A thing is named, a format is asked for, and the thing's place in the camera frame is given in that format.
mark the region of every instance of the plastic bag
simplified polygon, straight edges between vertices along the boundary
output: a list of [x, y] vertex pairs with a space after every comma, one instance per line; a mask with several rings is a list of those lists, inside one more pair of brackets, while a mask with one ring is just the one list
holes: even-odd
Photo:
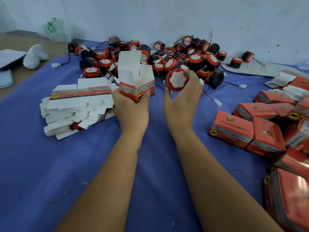
[[72, 28], [62, 19], [52, 18], [46, 24], [43, 24], [38, 34], [49, 38], [53, 42], [70, 43], [73, 40]]

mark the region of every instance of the hand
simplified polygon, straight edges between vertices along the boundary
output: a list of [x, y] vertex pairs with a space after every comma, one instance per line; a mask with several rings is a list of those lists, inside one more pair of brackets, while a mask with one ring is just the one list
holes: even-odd
[[149, 98], [150, 93], [144, 93], [139, 103], [133, 102], [128, 97], [122, 95], [119, 89], [112, 93], [115, 107], [114, 114], [117, 116], [122, 133], [144, 135], [149, 121]]
[[193, 71], [186, 70], [188, 83], [172, 101], [171, 91], [166, 87], [164, 94], [164, 117], [173, 137], [186, 130], [192, 130], [192, 122], [202, 92], [199, 78]]

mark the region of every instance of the blue table surface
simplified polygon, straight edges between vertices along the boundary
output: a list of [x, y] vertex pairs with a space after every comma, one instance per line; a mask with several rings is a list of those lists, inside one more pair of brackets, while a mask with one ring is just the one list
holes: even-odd
[[[77, 84], [82, 74], [78, 56], [72, 56], [67, 65], [51, 68], [51, 63], [66, 62], [67, 58], [68, 54], [52, 60], [0, 101], [0, 231], [52, 231], [87, 187], [83, 183], [97, 174], [120, 136], [116, 117], [62, 140], [45, 136], [46, 122], [39, 108], [42, 98], [50, 96], [57, 85]], [[226, 73], [225, 81], [246, 84], [247, 88], [223, 83], [210, 89], [209, 95], [223, 105], [219, 108], [209, 97], [201, 97], [193, 128], [216, 160], [263, 205], [261, 183], [268, 163], [208, 136], [207, 131], [217, 110], [231, 113], [238, 103], [251, 102], [260, 90], [269, 89], [263, 83], [270, 78]], [[164, 86], [159, 78], [155, 80]], [[150, 99], [149, 125], [137, 162], [127, 232], [202, 231], [164, 120], [163, 95], [156, 86]]]

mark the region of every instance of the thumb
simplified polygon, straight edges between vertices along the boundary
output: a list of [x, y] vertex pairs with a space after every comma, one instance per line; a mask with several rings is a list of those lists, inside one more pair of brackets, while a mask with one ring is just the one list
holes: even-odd
[[172, 93], [168, 87], [165, 87], [164, 103], [172, 101]]
[[150, 93], [149, 91], [145, 92], [143, 94], [143, 97], [141, 98], [141, 101], [139, 103], [149, 105], [149, 99], [150, 99]]

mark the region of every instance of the forearm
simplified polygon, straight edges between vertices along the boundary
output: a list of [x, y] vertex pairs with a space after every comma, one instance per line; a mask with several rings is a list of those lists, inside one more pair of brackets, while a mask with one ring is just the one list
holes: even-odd
[[204, 231], [282, 231], [193, 131], [173, 137]]
[[123, 232], [142, 135], [123, 133], [56, 231]]

